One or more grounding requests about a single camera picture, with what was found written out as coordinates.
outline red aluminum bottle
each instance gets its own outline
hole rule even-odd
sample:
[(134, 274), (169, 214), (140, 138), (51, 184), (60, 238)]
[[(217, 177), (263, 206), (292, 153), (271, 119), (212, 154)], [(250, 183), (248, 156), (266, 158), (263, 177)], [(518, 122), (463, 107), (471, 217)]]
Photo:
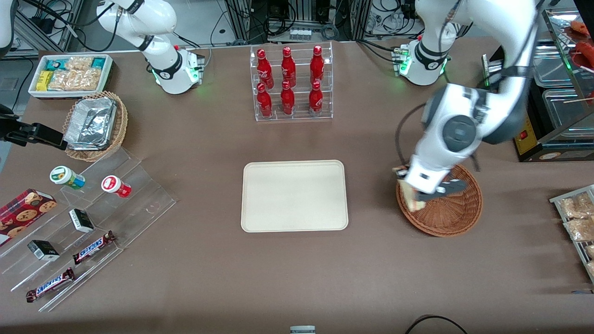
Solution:
[(322, 47), (319, 45), (314, 46), (314, 56), (309, 63), (309, 70), (311, 72), (309, 78), (311, 84), (314, 84), (316, 80), (322, 82), (324, 78), (324, 59), (322, 58)]
[(322, 99), (324, 98), (320, 90), (320, 81), (315, 80), (311, 88), (311, 92), (309, 93), (309, 114), (317, 117), (322, 113)]
[(256, 87), (258, 89), (258, 95), (256, 96), (256, 99), (258, 100), (260, 113), (262, 113), (262, 117), (264, 118), (271, 118), (272, 99), (270, 98), (270, 94), (268, 94), (266, 91), (266, 86), (263, 83), (258, 83)]
[(280, 99), (283, 101), (283, 112), (285, 115), (293, 115), (295, 111), (295, 94), (291, 89), (289, 80), (283, 81), (283, 91), (280, 93)]
[(260, 81), (266, 85), (266, 89), (272, 89), (274, 87), (274, 79), (272, 79), (272, 66), (266, 59), (266, 52), (263, 49), (256, 51), (258, 55), (258, 76)]
[(283, 80), (287, 80), (291, 87), (297, 85), (297, 73), (295, 69), (295, 60), (291, 56), (291, 48), (285, 46), (283, 48), (283, 62), (280, 64), (283, 71)]

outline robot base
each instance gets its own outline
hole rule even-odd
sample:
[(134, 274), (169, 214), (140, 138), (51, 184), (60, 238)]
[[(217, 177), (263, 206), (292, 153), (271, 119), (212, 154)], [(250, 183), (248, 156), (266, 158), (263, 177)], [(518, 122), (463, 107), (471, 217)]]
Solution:
[(195, 53), (178, 50), (182, 56), (182, 66), (171, 79), (159, 78), (153, 71), (157, 84), (169, 94), (181, 94), (196, 84), (202, 83), (204, 75), (204, 58), (198, 58)]

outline snickers bar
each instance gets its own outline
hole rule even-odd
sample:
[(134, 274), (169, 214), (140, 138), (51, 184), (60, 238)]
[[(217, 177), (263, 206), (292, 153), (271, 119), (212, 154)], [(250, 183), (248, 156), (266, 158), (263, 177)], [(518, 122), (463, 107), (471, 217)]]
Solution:
[(96, 252), (98, 252), (101, 248), (107, 246), (113, 240), (115, 240), (115, 237), (113, 236), (112, 231), (105, 233), (97, 241), (88, 245), (85, 249), (81, 250), (80, 253), (73, 255), (72, 257), (74, 258), (74, 264), (78, 265), (84, 260), (93, 256)]
[(41, 298), (43, 294), (49, 292), (58, 286), (62, 285), (68, 281), (74, 281), (76, 278), (74, 277), (74, 271), (72, 268), (66, 269), (64, 273), (61, 273), (58, 277), (52, 279), (51, 281), (45, 283), (44, 285), (38, 287), (35, 290), (30, 290), (27, 292), (27, 303), (32, 303), (36, 301), (38, 298)]

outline metal tray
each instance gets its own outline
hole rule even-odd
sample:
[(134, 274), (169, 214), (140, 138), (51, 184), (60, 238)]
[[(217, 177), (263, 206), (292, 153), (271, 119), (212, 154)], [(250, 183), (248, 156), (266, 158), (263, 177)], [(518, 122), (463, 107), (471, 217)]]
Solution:
[[(563, 101), (579, 99), (574, 89), (549, 89), (542, 94), (546, 110), (555, 128), (558, 128), (583, 114), (584, 108), (579, 102), (563, 103)], [(594, 114), (589, 115), (563, 132), (561, 136), (568, 138), (594, 137)]]
[(572, 87), (555, 45), (539, 45), (534, 52), (534, 80), (543, 88)]

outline yellow label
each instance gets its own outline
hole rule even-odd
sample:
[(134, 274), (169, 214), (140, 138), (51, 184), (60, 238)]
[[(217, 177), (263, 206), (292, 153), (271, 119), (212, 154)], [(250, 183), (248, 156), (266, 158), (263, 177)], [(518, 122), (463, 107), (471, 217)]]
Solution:
[(526, 123), (524, 124), (524, 128), (522, 132), (526, 133), (526, 138), (521, 138), (521, 133), (514, 138), (516, 142), (516, 147), (518, 148), (518, 152), (522, 155), (528, 152), (530, 149), (535, 147), (538, 142), (536, 141), (536, 135), (534, 134), (534, 129), (532, 128), (532, 124), (530, 123), (530, 119), (528, 115), (526, 115)]
[(38, 92), (47, 91), (48, 84), (52, 79), (52, 75), (52, 71), (41, 71), (39, 73), (39, 79), (37, 79), (37, 84), (35, 85), (35, 90), (37, 90)]

